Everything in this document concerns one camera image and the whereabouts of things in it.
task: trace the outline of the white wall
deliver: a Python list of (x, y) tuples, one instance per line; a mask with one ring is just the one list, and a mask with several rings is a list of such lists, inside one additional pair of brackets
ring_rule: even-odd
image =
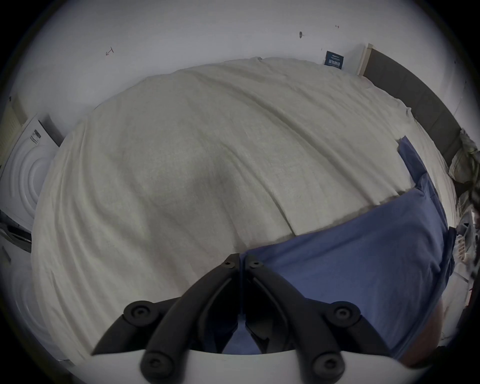
[(454, 117), (460, 127), (464, 128), (470, 138), (480, 148), (480, 98), (470, 79), (466, 81), (465, 90)]
[(327, 50), (355, 73), (368, 43), (422, 79), (459, 121), (470, 108), (468, 131), (480, 131), (453, 49), (415, 4), (399, 0), (74, 1), (37, 36), (12, 94), (28, 116), (49, 115), (66, 134), (149, 75), (253, 56), (322, 63)]

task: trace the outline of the gray headboard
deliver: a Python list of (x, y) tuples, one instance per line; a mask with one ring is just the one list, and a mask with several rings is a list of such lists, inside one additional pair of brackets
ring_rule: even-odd
[(461, 148), (460, 126), (441, 100), (412, 72), (369, 46), (361, 74), (376, 87), (410, 107), (415, 119), (432, 138), (448, 166)]

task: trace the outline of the person's arm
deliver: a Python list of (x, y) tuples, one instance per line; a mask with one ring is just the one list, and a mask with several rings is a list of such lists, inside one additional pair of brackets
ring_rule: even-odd
[(400, 358), (402, 364), (407, 366), (415, 365), (435, 351), (442, 333), (443, 312), (442, 299), (440, 299), (422, 333)]

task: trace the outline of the bed frame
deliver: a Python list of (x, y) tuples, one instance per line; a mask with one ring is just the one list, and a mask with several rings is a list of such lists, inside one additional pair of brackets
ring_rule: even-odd
[(449, 167), (462, 147), (460, 126), (431, 89), (371, 44), (363, 52), (358, 75), (365, 76), (376, 87), (411, 108), (413, 117), (431, 137)]

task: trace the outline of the clothing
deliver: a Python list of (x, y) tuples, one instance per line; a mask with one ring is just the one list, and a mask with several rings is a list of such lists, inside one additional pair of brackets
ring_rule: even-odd
[[(309, 299), (350, 301), (399, 358), (422, 331), (454, 268), (456, 230), (406, 137), (398, 151), (416, 186), (337, 227), (251, 253)], [(259, 353), (239, 326), (224, 353)]]

